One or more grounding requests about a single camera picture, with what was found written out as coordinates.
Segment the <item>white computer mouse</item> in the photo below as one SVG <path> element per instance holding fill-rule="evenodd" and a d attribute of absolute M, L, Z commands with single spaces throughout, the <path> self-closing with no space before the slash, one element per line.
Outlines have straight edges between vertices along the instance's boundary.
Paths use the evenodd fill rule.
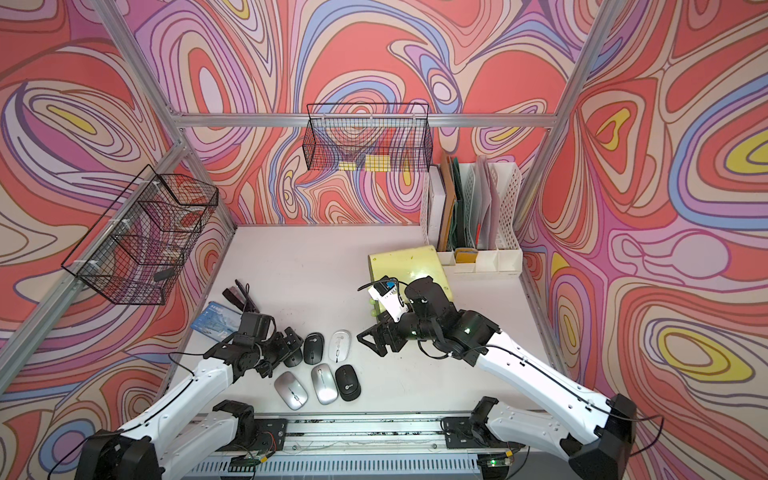
<path fill-rule="evenodd" d="M 335 331 L 328 343 L 328 360 L 333 364 L 345 362 L 350 354 L 352 335 L 348 330 Z"/>

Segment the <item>silver computer mouse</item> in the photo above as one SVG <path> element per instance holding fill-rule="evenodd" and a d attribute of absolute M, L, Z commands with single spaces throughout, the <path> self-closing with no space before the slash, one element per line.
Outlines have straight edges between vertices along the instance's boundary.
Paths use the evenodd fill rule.
<path fill-rule="evenodd" d="M 315 365 L 311 371 L 311 380 L 316 397 L 321 405 L 329 405 L 338 399 L 339 393 L 335 376 L 329 365 Z"/>
<path fill-rule="evenodd" d="M 299 380 L 289 371 L 276 378 L 274 388 L 292 411 L 301 409 L 308 401 L 308 393 Z"/>

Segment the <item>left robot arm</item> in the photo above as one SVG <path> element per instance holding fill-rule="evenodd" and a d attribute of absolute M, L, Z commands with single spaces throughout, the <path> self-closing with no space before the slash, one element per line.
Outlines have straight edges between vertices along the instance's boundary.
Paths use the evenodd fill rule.
<path fill-rule="evenodd" d="M 136 418 L 84 441 L 77 479 L 181 479 L 218 449 L 233 445 L 251 452 L 275 452 L 280 443 L 262 431 L 254 408 L 224 400 L 196 425 L 192 420 L 247 371 L 267 378 L 284 360 L 300 353 L 303 339 L 292 328 L 270 338 L 251 329 L 229 335 L 202 355 L 180 384 Z"/>

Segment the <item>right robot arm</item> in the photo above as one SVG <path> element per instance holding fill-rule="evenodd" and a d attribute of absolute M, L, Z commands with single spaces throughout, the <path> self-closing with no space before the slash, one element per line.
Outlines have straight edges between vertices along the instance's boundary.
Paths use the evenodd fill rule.
<path fill-rule="evenodd" d="M 470 417 L 476 442 L 533 447 L 566 461 L 582 479 L 624 476 L 639 420 L 631 399 L 607 397 L 567 378 L 497 323 L 457 308 L 430 276 L 410 283 L 384 276 L 362 288 L 384 309 L 375 325 L 357 336 L 377 355 L 398 352 L 409 341 L 428 341 L 438 350 L 438 359 L 489 372 L 540 407 L 528 412 L 482 398 Z"/>

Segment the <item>green drawer cabinet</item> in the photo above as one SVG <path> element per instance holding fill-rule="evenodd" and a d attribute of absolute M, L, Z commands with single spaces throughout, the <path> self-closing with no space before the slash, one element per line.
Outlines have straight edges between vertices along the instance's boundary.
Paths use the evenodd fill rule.
<path fill-rule="evenodd" d="M 413 280 L 430 276 L 442 287 L 448 300 L 454 300 L 438 252 L 431 245 L 370 254 L 368 261 L 372 280 L 388 276 L 408 284 Z"/>

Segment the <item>black computer mouse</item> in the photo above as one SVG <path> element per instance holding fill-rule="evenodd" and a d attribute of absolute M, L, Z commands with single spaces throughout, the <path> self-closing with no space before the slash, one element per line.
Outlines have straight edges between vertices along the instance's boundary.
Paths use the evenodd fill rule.
<path fill-rule="evenodd" d="M 294 368 L 302 364 L 304 361 L 302 348 L 297 348 L 292 351 L 284 360 L 283 364 L 286 368 Z"/>
<path fill-rule="evenodd" d="M 325 337 L 320 332 L 308 334 L 303 344 L 303 361 L 307 365 L 320 364 L 323 359 Z"/>
<path fill-rule="evenodd" d="M 342 365 L 336 369 L 335 381 L 340 397 L 346 402 L 356 400 L 361 394 L 361 384 L 352 365 Z"/>

